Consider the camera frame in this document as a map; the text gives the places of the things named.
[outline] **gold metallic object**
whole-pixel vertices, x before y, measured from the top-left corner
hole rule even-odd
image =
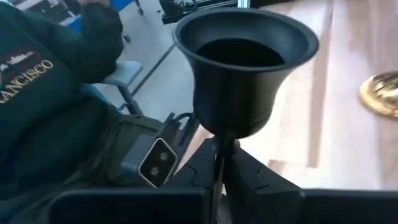
[[[359,95],[369,109],[398,118],[398,71],[369,78],[361,85]]]

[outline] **hoodie sleeve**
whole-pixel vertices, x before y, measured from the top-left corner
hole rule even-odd
[[[14,11],[16,25],[29,31],[29,35],[78,75],[81,82],[101,82],[116,69],[116,59],[123,50],[123,25],[114,9],[98,3],[83,7],[80,34],[33,12],[8,7]]]

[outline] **blue chair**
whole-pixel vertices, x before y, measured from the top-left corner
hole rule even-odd
[[[137,101],[134,100],[129,91],[129,85],[136,79],[138,74],[142,71],[143,66],[139,62],[129,61],[129,62],[118,62],[116,65],[116,70],[107,78],[105,78],[102,83],[108,85],[116,86],[123,100],[126,104],[126,108],[129,110],[130,114],[138,114],[143,116]],[[84,84],[81,87],[82,92],[94,95],[103,101],[112,104],[108,99],[93,85]]]

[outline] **green hoodie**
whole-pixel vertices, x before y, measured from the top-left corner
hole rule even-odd
[[[83,8],[81,34],[0,2],[0,200],[66,178],[95,150],[107,104],[80,91],[116,68],[118,12]]]

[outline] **wooden table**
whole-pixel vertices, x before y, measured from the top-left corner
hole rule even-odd
[[[303,0],[265,7],[308,25],[320,50],[282,84],[269,123],[242,148],[301,187],[398,189],[398,121],[369,112],[359,86],[398,70],[398,0]],[[211,134],[199,128],[184,160]]]

